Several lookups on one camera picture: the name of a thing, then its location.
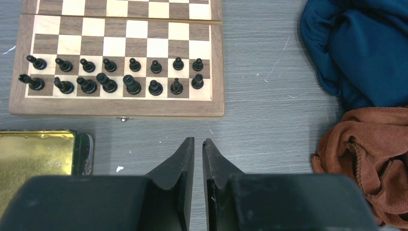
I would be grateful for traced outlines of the black rook chess piece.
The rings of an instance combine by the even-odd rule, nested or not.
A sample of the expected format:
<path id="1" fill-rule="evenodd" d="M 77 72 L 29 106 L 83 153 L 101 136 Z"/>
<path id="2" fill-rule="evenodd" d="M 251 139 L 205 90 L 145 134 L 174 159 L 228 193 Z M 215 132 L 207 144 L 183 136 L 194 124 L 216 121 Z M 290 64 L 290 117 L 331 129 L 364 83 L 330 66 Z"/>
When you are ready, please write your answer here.
<path id="1" fill-rule="evenodd" d="M 43 79 L 39 77 L 31 77 L 27 74 L 20 74 L 18 80 L 22 83 L 28 84 L 29 88 L 35 91 L 42 90 L 45 86 Z"/>

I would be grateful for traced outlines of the wooden chess board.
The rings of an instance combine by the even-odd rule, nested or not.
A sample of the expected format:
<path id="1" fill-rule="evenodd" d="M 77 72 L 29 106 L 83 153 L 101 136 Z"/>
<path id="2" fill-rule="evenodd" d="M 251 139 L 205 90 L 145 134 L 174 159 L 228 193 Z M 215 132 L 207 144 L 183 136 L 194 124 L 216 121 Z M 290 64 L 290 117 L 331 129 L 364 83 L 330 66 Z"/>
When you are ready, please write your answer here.
<path id="1" fill-rule="evenodd" d="M 225 114 L 222 38 L 222 2 L 219 0 L 25 0 L 17 37 L 17 49 L 10 90 L 9 111 L 29 116 L 103 116 L 113 118 L 181 117 L 211 118 Z M 28 55 L 47 62 L 37 70 Z M 182 70 L 173 62 L 181 57 Z M 70 61 L 73 69 L 63 72 L 56 58 Z M 95 64 L 86 73 L 80 63 L 85 58 Z M 117 65 L 115 72 L 104 69 L 103 59 Z M 129 68 L 130 58 L 141 64 L 138 72 Z M 192 63 L 201 58 L 204 67 L 194 71 Z M 151 72 L 157 60 L 162 72 Z M 117 82 L 117 90 L 107 93 L 96 75 L 105 73 Z M 35 91 L 18 80 L 20 74 L 45 82 Z M 194 89 L 191 80 L 202 74 L 204 86 Z M 125 75 L 141 84 L 137 95 L 127 92 Z M 71 94 L 62 94 L 54 78 L 71 81 Z M 76 79 L 92 79 L 97 90 L 85 94 Z M 174 95 L 170 85 L 178 78 L 183 92 Z M 149 93 L 151 80 L 160 82 L 163 92 Z"/>

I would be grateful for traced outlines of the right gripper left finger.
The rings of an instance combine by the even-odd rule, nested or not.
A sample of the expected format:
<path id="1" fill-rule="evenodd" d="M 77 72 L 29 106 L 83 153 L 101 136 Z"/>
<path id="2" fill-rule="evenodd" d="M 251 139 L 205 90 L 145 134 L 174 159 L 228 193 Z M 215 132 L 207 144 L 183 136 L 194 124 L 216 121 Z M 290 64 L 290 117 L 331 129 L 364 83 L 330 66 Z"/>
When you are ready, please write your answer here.
<path id="1" fill-rule="evenodd" d="M 187 231 L 194 138 L 138 176 L 37 176 L 17 191 L 3 231 Z"/>

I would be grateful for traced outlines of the gold metal tray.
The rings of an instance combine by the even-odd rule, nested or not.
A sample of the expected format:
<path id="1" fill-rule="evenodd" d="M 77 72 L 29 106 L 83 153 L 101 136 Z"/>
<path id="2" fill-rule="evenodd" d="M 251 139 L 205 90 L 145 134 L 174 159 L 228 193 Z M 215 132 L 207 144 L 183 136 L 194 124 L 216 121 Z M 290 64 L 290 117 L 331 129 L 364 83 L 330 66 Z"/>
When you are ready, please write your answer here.
<path id="1" fill-rule="evenodd" d="M 0 213 L 31 177 L 91 175 L 93 152 L 93 137 L 76 130 L 2 130 Z"/>

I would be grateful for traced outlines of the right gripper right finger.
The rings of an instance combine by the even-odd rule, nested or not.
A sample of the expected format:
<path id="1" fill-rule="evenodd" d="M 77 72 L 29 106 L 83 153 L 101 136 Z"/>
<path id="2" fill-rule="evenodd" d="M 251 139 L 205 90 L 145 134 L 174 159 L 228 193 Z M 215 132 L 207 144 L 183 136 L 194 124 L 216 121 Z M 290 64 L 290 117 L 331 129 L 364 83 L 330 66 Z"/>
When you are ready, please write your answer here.
<path id="1" fill-rule="evenodd" d="M 203 143 L 210 231 L 376 231 L 360 188 L 333 174 L 246 174 Z"/>

